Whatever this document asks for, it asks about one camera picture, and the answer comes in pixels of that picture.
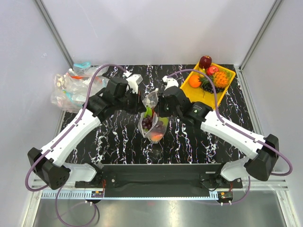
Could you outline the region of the clear zip top bag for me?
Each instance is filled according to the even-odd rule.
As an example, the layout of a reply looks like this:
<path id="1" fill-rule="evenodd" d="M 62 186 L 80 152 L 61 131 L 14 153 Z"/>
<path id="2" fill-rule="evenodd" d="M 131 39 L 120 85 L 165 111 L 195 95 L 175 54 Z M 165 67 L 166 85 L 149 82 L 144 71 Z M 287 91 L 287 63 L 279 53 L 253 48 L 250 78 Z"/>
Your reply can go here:
<path id="1" fill-rule="evenodd" d="M 142 129 L 142 120 L 144 118 L 144 113 L 141 113 L 140 115 L 140 120 L 138 123 L 138 129 L 139 132 L 142 134 L 142 136 L 146 139 L 148 139 L 151 143 L 156 144 L 155 142 L 152 142 L 150 137 L 152 133 L 162 133 L 163 135 L 165 135 L 167 127 L 163 127 L 158 125 L 158 118 L 159 116 L 155 113 L 154 108 L 156 107 L 157 103 L 158 103 L 158 93 L 159 90 L 155 89 L 154 91 L 150 92 L 144 99 L 143 99 L 143 104 L 145 107 L 150 107 L 153 110 L 153 121 L 152 121 L 152 127 L 150 130 L 145 131 Z"/>

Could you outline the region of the dark purple grape bunch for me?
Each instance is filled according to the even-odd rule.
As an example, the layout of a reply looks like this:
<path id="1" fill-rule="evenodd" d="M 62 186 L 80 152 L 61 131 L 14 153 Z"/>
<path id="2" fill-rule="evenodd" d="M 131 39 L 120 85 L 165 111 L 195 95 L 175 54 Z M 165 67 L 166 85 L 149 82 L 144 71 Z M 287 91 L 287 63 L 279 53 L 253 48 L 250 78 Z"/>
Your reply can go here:
<path id="1" fill-rule="evenodd" d="M 151 116 L 144 117 L 142 120 L 142 129 L 148 131 L 152 128 L 153 118 Z"/>

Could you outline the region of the green star fruit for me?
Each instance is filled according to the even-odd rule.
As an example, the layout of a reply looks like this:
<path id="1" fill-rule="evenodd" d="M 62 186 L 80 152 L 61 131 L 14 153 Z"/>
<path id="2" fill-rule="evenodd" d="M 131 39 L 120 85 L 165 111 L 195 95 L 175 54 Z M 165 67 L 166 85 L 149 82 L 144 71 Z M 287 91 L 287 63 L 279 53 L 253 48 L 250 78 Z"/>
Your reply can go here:
<path id="1" fill-rule="evenodd" d="M 147 118 L 147 117 L 152 117 L 153 116 L 153 110 L 150 108 L 150 107 L 146 107 L 146 112 L 144 114 L 144 118 Z"/>

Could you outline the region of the pink peach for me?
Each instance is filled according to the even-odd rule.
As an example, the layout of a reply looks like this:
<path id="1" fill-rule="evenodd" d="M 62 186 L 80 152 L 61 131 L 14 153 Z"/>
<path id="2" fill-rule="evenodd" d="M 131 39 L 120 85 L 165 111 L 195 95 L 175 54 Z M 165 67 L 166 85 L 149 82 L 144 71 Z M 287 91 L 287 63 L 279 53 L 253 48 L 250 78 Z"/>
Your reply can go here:
<path id="1" fill-rule="evenodd" d="M 152 133 L 150 139 L 152 142 L 157 143 L 163 138 L 163 136 L 164 135 L 162 133 Z"/>

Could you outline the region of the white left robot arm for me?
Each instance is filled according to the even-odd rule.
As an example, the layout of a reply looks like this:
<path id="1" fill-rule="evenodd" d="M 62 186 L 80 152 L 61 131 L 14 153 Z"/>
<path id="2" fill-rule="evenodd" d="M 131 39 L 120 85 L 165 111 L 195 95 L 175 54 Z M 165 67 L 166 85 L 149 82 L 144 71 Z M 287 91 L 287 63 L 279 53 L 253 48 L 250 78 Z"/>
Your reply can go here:
<path id="1" fill-rule="evenodd" d="M 94 164 L 70 164 L 65 160 L 76 146 L 115 111 L 124 110 L 130 114 L 145 112 L 139 84 L 142 76 L 111 78 L 107 86 L 88 98 L 76 117 L 51 142 L 41 149 L 28 152 L 34 172 L 46 186 L 59 189 L 67 182 L 86 182 L 91 187 L 102 183 L 101 168 Z"/>

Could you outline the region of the smooth green apple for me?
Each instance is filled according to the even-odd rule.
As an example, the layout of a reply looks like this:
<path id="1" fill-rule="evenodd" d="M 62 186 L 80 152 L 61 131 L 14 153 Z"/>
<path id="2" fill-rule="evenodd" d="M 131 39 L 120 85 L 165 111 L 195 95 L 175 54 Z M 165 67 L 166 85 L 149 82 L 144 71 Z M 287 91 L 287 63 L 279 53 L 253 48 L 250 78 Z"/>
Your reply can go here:
<path id="1" fill-rule="evenodd" d="M 158 118 L 158 125 L 160 125 L 160 126 L 167 127 L 168 122 L 169 122 L 168 117 L 159 117 Z"/>

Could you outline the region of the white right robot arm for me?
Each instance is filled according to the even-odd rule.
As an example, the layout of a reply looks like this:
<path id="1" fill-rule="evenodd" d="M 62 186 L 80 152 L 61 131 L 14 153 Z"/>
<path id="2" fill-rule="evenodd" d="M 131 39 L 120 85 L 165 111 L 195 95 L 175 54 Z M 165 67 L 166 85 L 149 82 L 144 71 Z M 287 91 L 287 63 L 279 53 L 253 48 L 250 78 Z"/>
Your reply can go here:
<path id="1" fill-rule="evenodd" d="M 260 181 L 269 179 L 278 159 L 278 154 L 269 148 L 270 145 L 278 147 L 276 136 L 264 137 L 250 132 L 223 118 L 212 107 L 202 102 L 191 102 L 176 86 L 158 95 L 154 110 L 159 117 L 177 117 L 184 124 L 211 133 L 244 153 L 244 158 L 221 164 L 215 175 L 219 187 L 226 187 L 233 180 L 246 176 Z"/>

